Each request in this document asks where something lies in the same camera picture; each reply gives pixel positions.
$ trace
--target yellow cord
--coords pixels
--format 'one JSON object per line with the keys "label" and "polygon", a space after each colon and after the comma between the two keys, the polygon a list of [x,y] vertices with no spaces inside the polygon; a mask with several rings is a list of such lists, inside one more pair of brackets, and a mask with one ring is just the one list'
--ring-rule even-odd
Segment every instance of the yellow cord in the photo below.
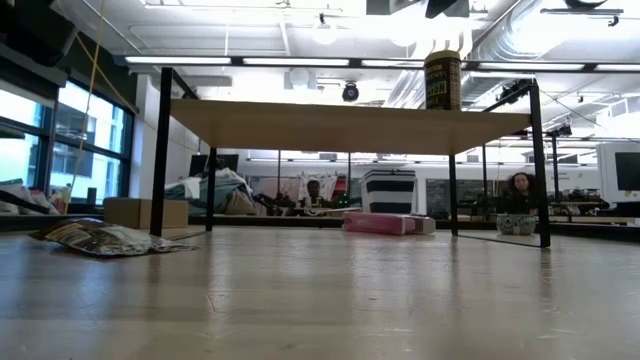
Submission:
{"label": "yellow cord", "polygon": [[[78,43],[80,44],[80,46],[82,47],[82,50],[84,50],[85,54],[87,54],[87,56],[89,57],[89,60],[91,60],[94,64],[97,63],[96,60],[93,59],[93,56],[91,56],[91,53],[89,52],[89,49],[87,49],[87,47],[84,45],[84,42],[82,41],[82,39],[80,38],[79,35],[76,35],[76,40],[78,40]],[[111,90],[118,96],[118,98],[120,99],[120,101],[122,101],[123,104],[125,104],[127,106],[127,108],[129,108],[129,110],[138,115],[138,110],[131,105],[125,98],[124,96],[122,96],[122,94],[120,94],[120,92],[116,89],[115,86],[113,86],[113,84],[111,83],[111,81],[109,81],[109,79],[107,78],[107,75],[104,74],[104,72],[102,72],[102,69],[100,69],[100,66],[96,65],[96,69],[98,70],[98,73],[100,74],[100,76],[102,76],[102,78],[104,79],[104,81],[107,83],[107,85],[109,85],[109,88],[111,88]]]}
{"label": "yellow cord", "polygon": [[78,147],[78,159],[73,169],[73,179],[71,180],[71,188],[69,189],[69,197],[65,202],[64,214],[69,213],[69,204],[71,203],[71,194],[73,193],[73,187],[76,184],[76,177],[78,170],[80,169],[80,162],[82,162],[82,148],[84,146],[84,137],[87,133],[87,123],[89,120],[89,105],[91,104],[91,95],[93,94],[93,85],[96,80],[96,69],[98,67],[98,55],[100,54],[100,42],[102,41],[102,28],[104,24],[104,4],[106,0],[102,0],[100,3],[100,26],[98,28],[98,41],[96,42],[96,51],[93,56],[93,68],[91,69],[91,81],[89,82],[89,96],[87,97],[87,107],[84,112],[84,122],[82,124],[82,136],[80,137],[80,146]]}

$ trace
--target cardboard box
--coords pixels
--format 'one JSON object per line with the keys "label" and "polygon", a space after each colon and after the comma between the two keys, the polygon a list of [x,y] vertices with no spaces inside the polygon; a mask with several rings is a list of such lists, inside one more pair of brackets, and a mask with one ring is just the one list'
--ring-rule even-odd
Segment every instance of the cardboard box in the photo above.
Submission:
{"label": "cardboard box", "polygon": [[[151,200],[132,198],[104,199],[104,221],[132,229],[151,227]],[[182,200],[165,200],[163,228],[189,226],[189,203]]]}

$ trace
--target shelf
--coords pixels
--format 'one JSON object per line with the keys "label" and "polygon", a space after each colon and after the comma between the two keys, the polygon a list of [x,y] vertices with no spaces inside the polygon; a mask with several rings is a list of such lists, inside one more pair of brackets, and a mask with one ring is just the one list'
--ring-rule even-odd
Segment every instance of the shelf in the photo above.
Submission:
{"label": "shelf", "polygon": [[529,127],[528,114],[172,100],[173,117],[217,148],[459,154]]}

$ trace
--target man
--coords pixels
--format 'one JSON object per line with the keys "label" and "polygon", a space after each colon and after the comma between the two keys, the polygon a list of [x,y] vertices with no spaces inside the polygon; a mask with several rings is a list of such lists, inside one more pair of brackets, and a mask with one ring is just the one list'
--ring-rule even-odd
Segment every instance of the man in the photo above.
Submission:
{"label": "man", "polygon": [[320,182],[318,180],[309,180],[307,182],[307,192],[309,197],[300,200],[300,207],[303,208],[326,208],[329,203],[320,196]]}

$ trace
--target computer screen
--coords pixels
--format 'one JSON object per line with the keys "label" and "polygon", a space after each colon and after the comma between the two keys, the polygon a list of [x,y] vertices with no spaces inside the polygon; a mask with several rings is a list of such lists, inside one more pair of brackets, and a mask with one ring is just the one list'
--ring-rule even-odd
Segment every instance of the computer screen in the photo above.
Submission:
{"label": "computer screen", "polygon": [[618,190],[640,190],[640,153],[616,153]]}

